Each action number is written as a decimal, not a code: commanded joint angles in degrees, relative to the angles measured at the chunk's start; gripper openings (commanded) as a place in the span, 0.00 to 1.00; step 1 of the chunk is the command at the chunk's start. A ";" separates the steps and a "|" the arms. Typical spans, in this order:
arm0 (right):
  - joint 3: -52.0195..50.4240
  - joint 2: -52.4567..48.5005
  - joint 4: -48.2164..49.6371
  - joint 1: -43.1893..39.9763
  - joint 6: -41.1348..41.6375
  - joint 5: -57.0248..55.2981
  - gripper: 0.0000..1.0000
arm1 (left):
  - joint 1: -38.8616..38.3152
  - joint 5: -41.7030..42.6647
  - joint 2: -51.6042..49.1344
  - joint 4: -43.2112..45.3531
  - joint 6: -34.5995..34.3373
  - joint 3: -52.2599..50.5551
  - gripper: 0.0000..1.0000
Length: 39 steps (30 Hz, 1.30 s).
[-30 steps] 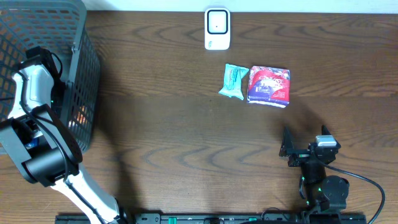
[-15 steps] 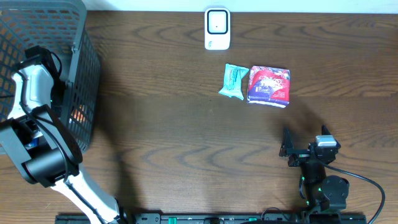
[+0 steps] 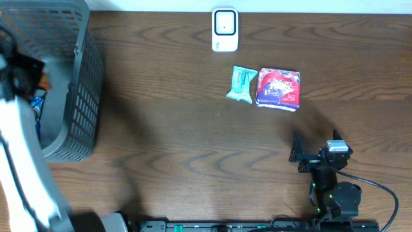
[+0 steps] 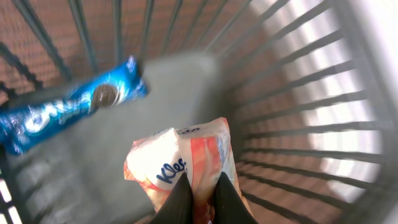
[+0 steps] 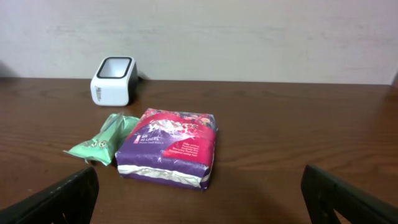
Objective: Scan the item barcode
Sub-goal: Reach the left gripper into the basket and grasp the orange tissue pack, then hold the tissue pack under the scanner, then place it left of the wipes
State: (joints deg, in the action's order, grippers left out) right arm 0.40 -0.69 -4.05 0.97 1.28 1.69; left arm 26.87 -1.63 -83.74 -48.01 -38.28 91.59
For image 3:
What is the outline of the small orange snack box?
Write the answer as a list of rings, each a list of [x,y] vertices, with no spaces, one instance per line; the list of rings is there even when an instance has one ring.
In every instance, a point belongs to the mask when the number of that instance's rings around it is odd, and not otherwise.
[[[50,89],[48,74],[46,72],[42,72],[41,79],[37,87],[46,92]]]

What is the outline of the mint green snack packet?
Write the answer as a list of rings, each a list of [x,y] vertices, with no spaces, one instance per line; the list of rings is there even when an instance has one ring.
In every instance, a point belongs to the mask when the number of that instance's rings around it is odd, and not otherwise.
[[[250,83],[257,74],[257,70],[234,66],[231,89],[230,92],[226,94],[226,97],[252,104],[252,97],[250,95]]]

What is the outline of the blue Oreo cookie pack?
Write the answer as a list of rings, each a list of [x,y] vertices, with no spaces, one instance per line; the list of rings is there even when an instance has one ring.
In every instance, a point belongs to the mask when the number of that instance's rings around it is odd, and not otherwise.
[[[35,129],[36,129],[36,134],[38,140],[41,140],[41,134],[40,134],[40,128],[41,128],[41,123],[40,119],[42,116],[42,108],[43,104],[45,102],[45,97],[34,97],[33,100],[31,101],[31,105],[35,114]]]

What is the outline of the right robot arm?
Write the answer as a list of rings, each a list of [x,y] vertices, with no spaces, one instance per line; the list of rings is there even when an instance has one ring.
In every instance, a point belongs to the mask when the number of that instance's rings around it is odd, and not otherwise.
[[[352,153],[337,130],[317,154],[305,153],[299,134],[294,133],[289,161],[298,163],[298,172],[312,176],[310,200],[320,214],[312,220],[316,230],[353,231],[351,222],[359,215],[362,190],[356,184],[337,180],[337,172],[348,165]]]

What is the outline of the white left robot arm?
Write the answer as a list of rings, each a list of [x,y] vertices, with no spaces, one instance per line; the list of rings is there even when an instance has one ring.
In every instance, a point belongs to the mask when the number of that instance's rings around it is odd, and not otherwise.
[[[1,31],[1,185],[12,231],[128,231],[120,213],[73,213],[43,159],[30,104],[44,63]]]

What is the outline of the red purple snack bag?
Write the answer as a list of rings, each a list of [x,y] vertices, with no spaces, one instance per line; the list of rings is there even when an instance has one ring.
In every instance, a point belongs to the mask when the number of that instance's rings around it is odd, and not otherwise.
[[[300,107],[299,72],[262,68],[259,71],[256,106],[295,112]]]

